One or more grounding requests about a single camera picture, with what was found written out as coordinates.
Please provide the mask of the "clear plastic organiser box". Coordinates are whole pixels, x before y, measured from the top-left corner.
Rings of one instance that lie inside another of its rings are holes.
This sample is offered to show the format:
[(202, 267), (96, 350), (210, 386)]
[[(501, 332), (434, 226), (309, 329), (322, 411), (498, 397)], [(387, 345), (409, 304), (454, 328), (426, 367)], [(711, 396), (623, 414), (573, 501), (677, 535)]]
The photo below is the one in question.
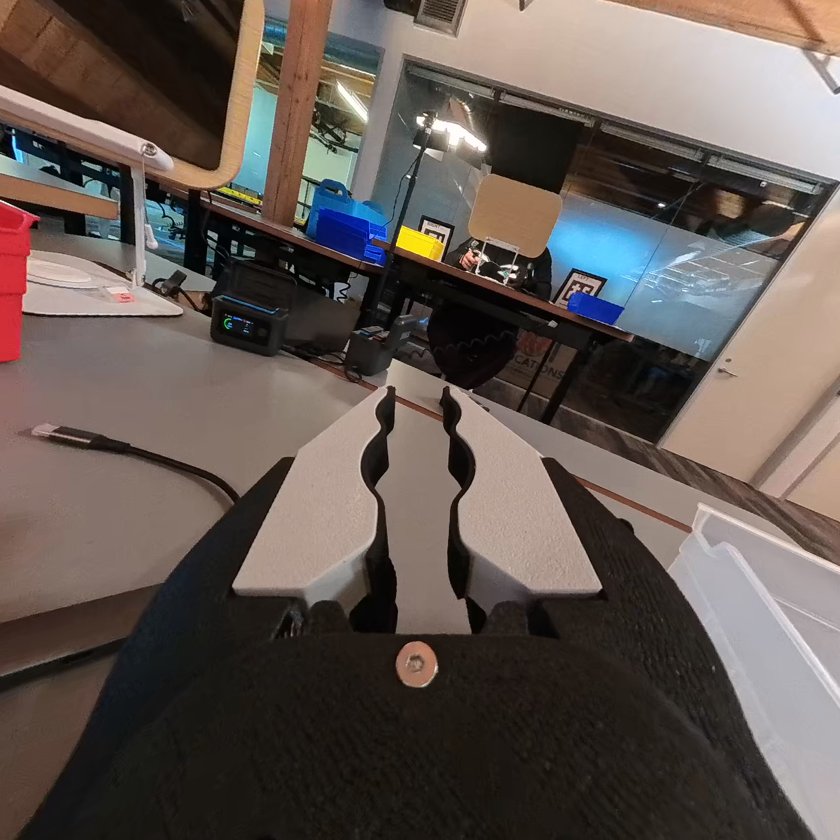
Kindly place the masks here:
[(668, 570), (816, 838), (839, 838), (838, 566), (699, 504)]

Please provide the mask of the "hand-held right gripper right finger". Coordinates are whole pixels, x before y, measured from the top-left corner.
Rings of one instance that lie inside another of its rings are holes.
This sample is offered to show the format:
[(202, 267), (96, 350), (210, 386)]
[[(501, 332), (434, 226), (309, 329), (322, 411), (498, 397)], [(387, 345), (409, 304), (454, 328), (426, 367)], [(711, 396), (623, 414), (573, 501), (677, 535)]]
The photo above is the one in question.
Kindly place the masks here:
[(599, 595), (602, 583), (539, 451), (468, 392), (447, 385), (440, 405), (458, 483), (448, 577), (470, 631), (480, 634), (503, 603), (527, 616), (546, 600)]

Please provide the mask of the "black square panel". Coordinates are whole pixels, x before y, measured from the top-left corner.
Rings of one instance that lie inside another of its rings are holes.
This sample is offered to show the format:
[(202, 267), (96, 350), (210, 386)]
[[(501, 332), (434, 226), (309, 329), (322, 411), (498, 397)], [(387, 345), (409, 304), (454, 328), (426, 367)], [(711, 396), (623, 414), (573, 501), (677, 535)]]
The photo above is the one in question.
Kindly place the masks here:
[(555, 114), (499, 104), (489, 126), (490, 173), (559, 194), (584, 127)]

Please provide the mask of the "white door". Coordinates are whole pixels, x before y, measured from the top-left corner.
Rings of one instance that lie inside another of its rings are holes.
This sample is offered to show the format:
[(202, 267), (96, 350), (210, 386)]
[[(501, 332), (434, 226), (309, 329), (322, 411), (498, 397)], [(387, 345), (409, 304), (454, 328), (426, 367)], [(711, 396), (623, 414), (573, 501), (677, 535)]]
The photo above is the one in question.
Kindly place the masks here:
[(838, 385), (787, 435), (751, 483), (767, 496), (839, 519)]
[(737, 480), (756, 477), (838, 379), (838, 320), (836, 192), (658, 447)]

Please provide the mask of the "fiducial tag sign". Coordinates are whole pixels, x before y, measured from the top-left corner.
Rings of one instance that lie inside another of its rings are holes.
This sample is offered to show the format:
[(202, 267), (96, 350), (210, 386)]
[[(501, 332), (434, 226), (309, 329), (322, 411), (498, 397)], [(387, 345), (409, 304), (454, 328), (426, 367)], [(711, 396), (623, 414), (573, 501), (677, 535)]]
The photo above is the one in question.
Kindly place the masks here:
[(597, 298), (607, 279), (581, 269), (572, 269), (553, 295), (552, 303), (566, 309), (573, 294), (581, 293)]
[(435, 217), (423, 215), (419, 221), (418, 232), (422, 235), (435, 238), (440, 242), (442, 247), (440, 258), (443, 259), (446, 257), (451, 245), (455, 225), (436, 219)]

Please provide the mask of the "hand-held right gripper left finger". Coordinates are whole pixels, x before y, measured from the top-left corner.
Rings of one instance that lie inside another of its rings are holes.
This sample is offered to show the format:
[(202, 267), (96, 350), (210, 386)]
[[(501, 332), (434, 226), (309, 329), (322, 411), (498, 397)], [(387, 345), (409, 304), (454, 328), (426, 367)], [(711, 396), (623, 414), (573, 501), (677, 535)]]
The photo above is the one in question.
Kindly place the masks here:
[(238, 596), (335, 602), (359, 632), (396, 630), (396, 572), (376, 485), (396, 390), (374, 390), (299, 449), (233, 582)]

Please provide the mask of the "black multi-port charger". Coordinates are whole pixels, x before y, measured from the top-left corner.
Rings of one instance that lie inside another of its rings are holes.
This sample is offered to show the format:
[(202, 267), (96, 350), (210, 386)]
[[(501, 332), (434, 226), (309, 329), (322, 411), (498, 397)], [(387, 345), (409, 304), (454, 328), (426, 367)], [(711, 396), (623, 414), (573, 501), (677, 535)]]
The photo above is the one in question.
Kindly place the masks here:
[(389, 329), (374, 326), (352, 331), (344, 352), (345, 372), (359, 377), (384, 372), (419, 323), (420, 318), (405, 315), (396, 318)]

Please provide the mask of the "blue plastic bin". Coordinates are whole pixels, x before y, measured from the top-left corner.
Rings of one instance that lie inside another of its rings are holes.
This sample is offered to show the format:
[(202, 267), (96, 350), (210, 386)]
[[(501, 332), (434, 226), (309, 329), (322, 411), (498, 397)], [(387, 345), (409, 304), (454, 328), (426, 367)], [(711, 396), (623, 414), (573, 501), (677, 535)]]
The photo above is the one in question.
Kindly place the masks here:
[(313, 239), (319, 245), (357, 261), (383, 267), (385, 249), (374, 241), (385, 241), (387, 228), (363, 217), (323, 208), (318, 211)]
[(355, 200), (341, 182), (324, 180), (314, 189), (306, 226), (306, 236), (312, 239), (316, 238), (319, 214), (323, 209), (363, 219), (370, 224), (374, 238), (387, 239), (390, 222), (383, 208), (371, 201)]
[(624, 312), (624, 307), (582, 291), (572, 293), (566, 307), (568, 312), (607, 326), (614, 326)]

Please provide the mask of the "yellow plastic bin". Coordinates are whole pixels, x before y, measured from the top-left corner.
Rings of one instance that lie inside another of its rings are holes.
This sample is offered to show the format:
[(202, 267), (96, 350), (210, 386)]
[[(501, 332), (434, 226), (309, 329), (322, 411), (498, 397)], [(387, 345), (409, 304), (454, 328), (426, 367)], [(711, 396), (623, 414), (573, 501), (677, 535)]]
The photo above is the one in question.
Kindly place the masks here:
[(409, 251), (415, 256), (421, 256), (433, 261), (441, 261), (444, 256), (444, 243), (436, 236), (421, 233), (413, 228), (401, 226), (396, 246)]

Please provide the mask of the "white stand pole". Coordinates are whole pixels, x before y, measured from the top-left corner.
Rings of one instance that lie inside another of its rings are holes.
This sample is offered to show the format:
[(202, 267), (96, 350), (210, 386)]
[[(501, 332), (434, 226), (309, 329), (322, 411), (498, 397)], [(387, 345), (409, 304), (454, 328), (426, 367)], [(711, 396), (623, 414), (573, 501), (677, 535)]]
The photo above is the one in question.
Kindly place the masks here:
[(116, 129), (104, 122), (84, 119), (12, 88), (1, 86), (3, 121), (62, 140), (78, 149), (90, 147), (101, 160), (129, 166), (132, 183), (134, 266), (133, 287), (143, 285), (146, 273), (145, 174), (169, 174), (174, 160), (155, 143)]

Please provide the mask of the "wooden post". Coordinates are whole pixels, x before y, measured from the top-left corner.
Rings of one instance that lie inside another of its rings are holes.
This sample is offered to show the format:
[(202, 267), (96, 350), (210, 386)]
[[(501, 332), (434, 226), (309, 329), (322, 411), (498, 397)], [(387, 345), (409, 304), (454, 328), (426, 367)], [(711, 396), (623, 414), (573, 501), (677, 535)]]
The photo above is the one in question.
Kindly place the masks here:
[(295, 222), (332, 5), (290, 3), (261, 209), (273, 224)]

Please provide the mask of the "wooden desk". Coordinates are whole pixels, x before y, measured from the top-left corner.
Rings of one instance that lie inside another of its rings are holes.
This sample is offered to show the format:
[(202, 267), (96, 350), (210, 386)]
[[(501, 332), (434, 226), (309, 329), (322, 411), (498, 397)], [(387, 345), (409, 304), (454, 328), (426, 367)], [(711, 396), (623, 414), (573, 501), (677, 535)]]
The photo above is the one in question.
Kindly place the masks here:
[(542, 411), (542, 424), (552, 424), (564, 398), (598, 347), (612, 341), (630, 343), (635, 339), (632, 333), (613, 325), (564, 310), (550, 301), (510, 289), (483, 276), (471, 275), (445, 262), (378, 240), (374, 244), (385, 249), (386, 262), (380, 273), (368, 280), (360, 305), (359, 326), (374, 323), (383, 291), (392, 285), (395, 290), (386, 320), (388, 325), (403, 311), (407, 290), (412, 289), (484, 312), (575, 350), (573, 360)]
[(209, 237), (218, 252), (213, 274), (221, 273), (223, 260), (253, 255), (267, 267), (285, 267), (311, 285), (336, 283), (347, 298), (358, 299), (360, 312), (367, 312), (382, 275), (382, 268), (322, 245), (295, 227), (264, 220), (257, 213), (221, 202), (211, 194), (199, 195), (198, 231)]

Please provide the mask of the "cardboard box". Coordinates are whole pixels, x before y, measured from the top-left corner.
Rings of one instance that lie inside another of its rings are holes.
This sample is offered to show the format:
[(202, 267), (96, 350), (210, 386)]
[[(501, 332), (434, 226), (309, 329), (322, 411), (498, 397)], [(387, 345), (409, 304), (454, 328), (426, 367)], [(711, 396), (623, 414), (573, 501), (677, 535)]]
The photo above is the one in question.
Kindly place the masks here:
[(526, 390), (539, 373), (532, 393), (550, 397), (573, 357), (572, 349), (535, 333), (521, 331), (516, 351), (506, 367), (507, 381)]

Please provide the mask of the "red plastic bin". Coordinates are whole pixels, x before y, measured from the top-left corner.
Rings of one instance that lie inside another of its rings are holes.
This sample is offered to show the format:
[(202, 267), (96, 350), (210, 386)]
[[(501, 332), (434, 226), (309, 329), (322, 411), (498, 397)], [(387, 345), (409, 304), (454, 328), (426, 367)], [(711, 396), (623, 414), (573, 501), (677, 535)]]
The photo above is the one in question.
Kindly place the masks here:
[(1, 362), (17, 361), (22, 348), (30, 228), (39, 217), (1, 202)]

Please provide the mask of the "black light stand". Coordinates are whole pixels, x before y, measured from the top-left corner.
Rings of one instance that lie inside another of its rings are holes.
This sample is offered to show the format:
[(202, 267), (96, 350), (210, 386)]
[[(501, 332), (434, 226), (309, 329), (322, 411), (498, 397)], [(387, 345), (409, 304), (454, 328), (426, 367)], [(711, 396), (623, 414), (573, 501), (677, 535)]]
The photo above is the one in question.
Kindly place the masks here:
[(401, 197), (402, 203), (395, 204), (394, 208), (399, 214), (394, 220), (391, 233), (386, 240), (385, 263), (382, 273), (376, 285), (370, 287), (370, 306), (365, 316), (364, 325), (371, 327), (377, 324), (378, 311), (386, 285), (395, 274), (394, 263), (396, 258), (397, 240), (404, 225), (413, 194), (415, 192), (419, 172), (422, 167), (427, 151), (432, 150), (445, 154), (451, 152), (463, 160), (469, 157), (477, 158), (481, 163), (484, 153), (487, 151), (487, 142), (482, 140), (471, 123), (471, 117), (455, 115), (455, 107), (451, 107), (451, 115), (443, 118), (436, 111), (426, 110), (416, 117), (416, 131), (414, 139), (416, 143), (416, 155), (409, 168), (406, 170), (407, 186), (399, 187), (396, 193), (396, 201)]

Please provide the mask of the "black power station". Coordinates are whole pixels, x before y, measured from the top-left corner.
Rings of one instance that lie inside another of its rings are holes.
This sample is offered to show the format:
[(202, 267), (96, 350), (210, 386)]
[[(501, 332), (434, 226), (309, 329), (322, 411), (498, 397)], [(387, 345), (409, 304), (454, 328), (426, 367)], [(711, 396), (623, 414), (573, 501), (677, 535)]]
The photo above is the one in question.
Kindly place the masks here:
[(213, 290), (210, 339), (268, 358), (278, 355), (297, 290), (297, 279), (284, 269), (234, 259)]

